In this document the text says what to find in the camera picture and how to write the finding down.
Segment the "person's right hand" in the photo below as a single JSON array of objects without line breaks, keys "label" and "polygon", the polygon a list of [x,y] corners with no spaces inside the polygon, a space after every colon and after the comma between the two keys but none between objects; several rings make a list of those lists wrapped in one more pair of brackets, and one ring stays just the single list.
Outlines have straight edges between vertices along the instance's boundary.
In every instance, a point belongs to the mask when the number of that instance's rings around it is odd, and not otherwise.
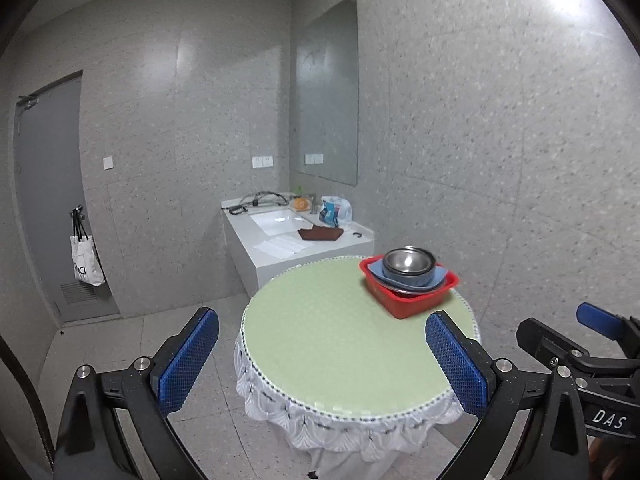
[{"label": "person's right hand", "polygon": [[589,445],[590,480],[640,480],[639,441],[595,438]]}]

